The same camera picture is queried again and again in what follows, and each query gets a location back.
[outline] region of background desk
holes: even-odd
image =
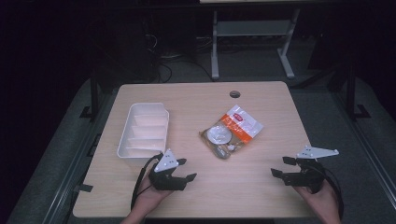
[[[230,97],[240,91],[241,97]],[[175,176],[197,173],[184,191],[169,196],[148,217],[306,217],[300,196],[272,177],[309,145],[289,90],[283,82],[124,85],[120,88],[74,207],[76,217],[125,217],[140,172],[117,156],[129,108],[135,103],[164,103],[169,111],[167,147],[187,163]],[[240,105],[264,129],[227,161],[216,158],[198,132],[209,128],[234,105]]]

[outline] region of floor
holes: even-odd
[[[286,78],[276,49],[282,39],[263,38],[259,46],[224,50],[219,55],[218,82],[284,81],[289,87],[319,71],[306,67],[315,39],[293,40],[288,57],[296,75]],[[196,61],[167,52],[159,67],[161,78],[169,83],[211,82],[210,50]],[[312,146],[337,148],[340,156],[319,160],[332,170],[341,183],[345,201],[344,223],[393,223],[396,220],[395,186],[396,123],[377,101],[371,87],[357,80],[356,104],[364,105],[370,119],[352,121],[345,112],[345,87],[328,91],[328,75],[304,89],[290,88]],[[90,81],[78,90],[53,135],[45,154],[20,197],[8,223],[119,223],[117,218],[78,218],[72,214],[78,186],[94,155],[95,143],[117,96],[99,94],[99,114],[94,121],[80,118],[91,105]],[[227,223],[261,223],[262,220],[226,220]],[[163,220],[147,220],[156,223]],[[319,223],[315,217],[275,219],[275,223]]]

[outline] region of person's left hand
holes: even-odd
[[[173,190],[155,189],[151,186],[149,175],[146,175],[140,184],[138,196],[131,213],[121,223],[139,223],[171,193],[173,193]]]

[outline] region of orange and white package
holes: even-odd
[[[262,127],[248,112],[235,105],[200,135],[218,158],[226,160],[231,153],[251,141]]]

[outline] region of gray carpet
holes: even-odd
[[[316,71],[306,70],[313,41],[294,41],[289,58],[296,78],[286,78],[276,56],[278,43],[268,43],[260,50],[241,50],[220,54],[219,81],[281,80],[288,85],[311,77]],[[199,54],[197,64],[188,59],[164,63],[172,69],[169,82],[209,82],[210,56]],[[163,79],[169,70],[160,67]],[[344,92],[330,93],[325,84],[328,78],[314,83],[305,90],[292,90],[304,127],[314,147],[336,148],[340,155],[319,160],[332,170],[340,181],[344,200],[343,223],[394,223],[396,211],[390,202],[384,184],[366,152],[367,144],[396,180],[394,167],[396,123],[382,108],[371,88],[358,79],[356,101],[366,106],[371,119],[352,122],[343,109]],[[120,218],[81,219],[69,213],[76,197],[74,189],[84,175],[91,157],[86,156],[94,147],[95,136],[106,123],[106,118],[116,97],[100,94],[100,114],[94,122],[79,117],[90,105],[90,85],[85,83],[67,110],[64,120],[52,138],[45,155],[35,170],[28,186],[15,207],[9,223],[119,223]],[[319,223],[316,218],[276,219],[275,223]]]

